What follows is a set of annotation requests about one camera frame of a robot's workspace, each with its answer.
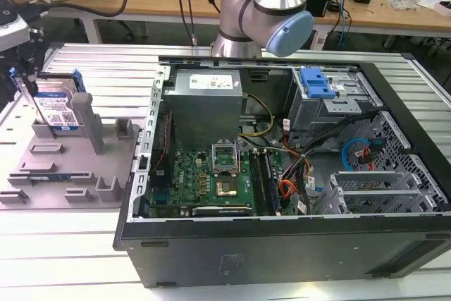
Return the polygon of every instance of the aluminum extrusion table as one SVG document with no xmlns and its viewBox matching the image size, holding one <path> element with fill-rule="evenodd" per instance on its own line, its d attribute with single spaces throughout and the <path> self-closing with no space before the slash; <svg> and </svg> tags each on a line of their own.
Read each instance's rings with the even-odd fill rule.
<svg viewBox="0 0 451 301">
<path fill-rule="evenodd" d="M 65 44 L 45 69 L 77 68 L 103 122 L 131 117 L 142 127 L 158 55 L 208 56 L 207 48 Z M 451 161 L 451 98 L 414 60 L 400 54 L 300 51 L 294 59 L 373 62 Z M 22 97 L 0 113 L 4 187 L 32 137 L 34 111 Z M 113 251 L 118 210 L 0 212 L 0 295 L 55 300 L 451 300 L 451 252 L 406 278 L 147 290 L 125 252 Z"/>
</svg>

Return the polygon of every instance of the motherboard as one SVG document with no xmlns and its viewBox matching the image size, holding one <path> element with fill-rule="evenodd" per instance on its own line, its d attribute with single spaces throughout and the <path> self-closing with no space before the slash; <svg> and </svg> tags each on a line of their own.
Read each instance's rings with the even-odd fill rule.
<svg viewBox="0 0 451 301">
<path fill-rule="evenodd" d="M 229 166 L 230 170 L 218 173 L 218 166 Z M 238 152 L 235 157 L 225 147 L 220 152 L 214 148 L 203 152 L 177 151 L 169 189 L 152 190 L 150 204 L 181 207 L 182 216 L 273 215 L 279 210 L 276 179 L 282 170 L 276 152 L 252 150 Z"/>
</svg>

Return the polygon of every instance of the desk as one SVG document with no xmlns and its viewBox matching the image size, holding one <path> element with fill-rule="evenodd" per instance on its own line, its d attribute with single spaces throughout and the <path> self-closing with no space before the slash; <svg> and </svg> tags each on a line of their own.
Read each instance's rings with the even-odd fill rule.
<svg viewBox="0 0 451 301">
<path fill-rule="evenodd" d="M 122 0 L 70 0 L 102 11 L 114 11 Z M 188 15 L 187 0 L 183 0 L 185 15 Z M 192 0 L 194 22 L 198 24 L 218 25 L 219 16 L 206 0 Z M 418 11 L 395 11 L 388 6 L 388 0 L 371 0 L 371 3 L 356 4 L 346 0 L 345 8 L 351 13 L 350 32 L 372 33 L 380 35 L 412 35 L 420 37 L 451 37 L 451 20 L 428 8 Z M 101 43 L 95 20 L 101 17 L 70 9 L 54 9 L 49 13 L 53 17 L 79 18 L 85 25 L 90 43 Z M 144 22 L 181 23 L 178 0 L 129 0 L 124 13 L 117 20 Z M 337 20 L 337 13 L 327 13 L 316 18 L 315 37 L 312 49 L 322 49 L 327 33 Z"/>
<path fill-rule="evenodd" d="M 158 55 L 208 56 L 209 49 L 65 44 L 49 53 L 46 71 L 83 74 L 103 122 L 127 116 L 141 127 Z M 450 100 L 415 61 L 400 54 L 300 51 L 297 60 L 371 61 L 451 160 Z M 0 115 L 0 187 L 32 137 L 34 111 L 23 100 Z M 111 245 L 118 210 L 2 211 L 2 300 L 450 300 L 451 252 L 398 279 L 144 289 L 126 252 Z"/>
</svg>

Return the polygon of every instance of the ram slot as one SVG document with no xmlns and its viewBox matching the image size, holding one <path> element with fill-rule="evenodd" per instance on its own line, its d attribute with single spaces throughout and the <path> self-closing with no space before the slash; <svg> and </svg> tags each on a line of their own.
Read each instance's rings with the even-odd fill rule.
<svg viewBox="0 0 451 301">
<path fill-rule="evenodd" d="M 278 201 L 276 190 L 274 188 L 274 180 L 272 179 L 271 167 L 269 167 L 268 156 L 265 153 L 258 155 L 260 181 L 264 192 L 266 210 L 269 215 L 276 215 Z"/>
<path fill-rule="evenodd" d="M 259 216 L 267 215 L 265 197 L 260 176 L 259 160 L 253 151 L 249 151 L 249 167 L 251 172 L 252 189 L 254 192 L 255 210 Z"/>
</svg>

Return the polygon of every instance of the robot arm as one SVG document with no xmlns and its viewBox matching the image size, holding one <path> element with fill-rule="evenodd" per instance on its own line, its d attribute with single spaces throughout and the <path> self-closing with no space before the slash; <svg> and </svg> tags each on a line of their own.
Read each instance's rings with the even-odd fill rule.
<svg viewBox="0 0 451 301">
<path fill-rule="evenodd" d="M 29 24 L 45 13 L 39 4 L 10 4 L 0 0 L 0 71 L 4 72 L 1 76 L 4 81 L 9 81 L 9 77 L 22 78 L 32 97 L 37 94 L 35 78 L 42 70 L 48 46 L 42 30 L 32 29 Z"/>
<path fill-rule="evenodd" d="M 289 56 L 309 38 L 314 18 L 307 0 L 221 0 L 214 56 L 254 58 L 261 47 Z"/>
</svg>

